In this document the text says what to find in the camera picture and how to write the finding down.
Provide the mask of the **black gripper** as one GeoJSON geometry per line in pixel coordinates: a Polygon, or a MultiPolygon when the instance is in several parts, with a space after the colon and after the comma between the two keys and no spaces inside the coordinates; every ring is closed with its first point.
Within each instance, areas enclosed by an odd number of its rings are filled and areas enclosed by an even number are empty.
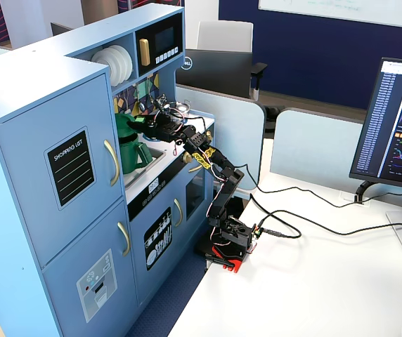
{"type": "Polygon", "coordinates": [[[151,140],[161,140],[170,143],[177,140],[182,129],[181,121],[174,121],[169,117],[158,118],[152,127],[152,118],[150,116],[129,116],[128,125],[130,127],[139,127],[138,132],[143,137],[151,140]]]}

